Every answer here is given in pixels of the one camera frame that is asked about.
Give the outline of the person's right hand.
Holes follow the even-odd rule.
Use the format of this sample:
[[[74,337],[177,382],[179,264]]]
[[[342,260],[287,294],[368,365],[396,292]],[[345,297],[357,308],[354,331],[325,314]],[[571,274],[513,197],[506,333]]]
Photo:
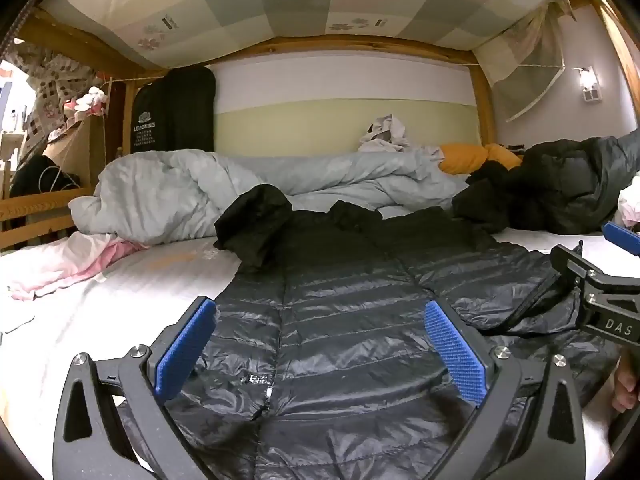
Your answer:
[[[626,356],[621,356],[614,373],[612,407],[615,411],[625,413],[638,404],[637,382],[638,377],[634,374],[632,363]]]

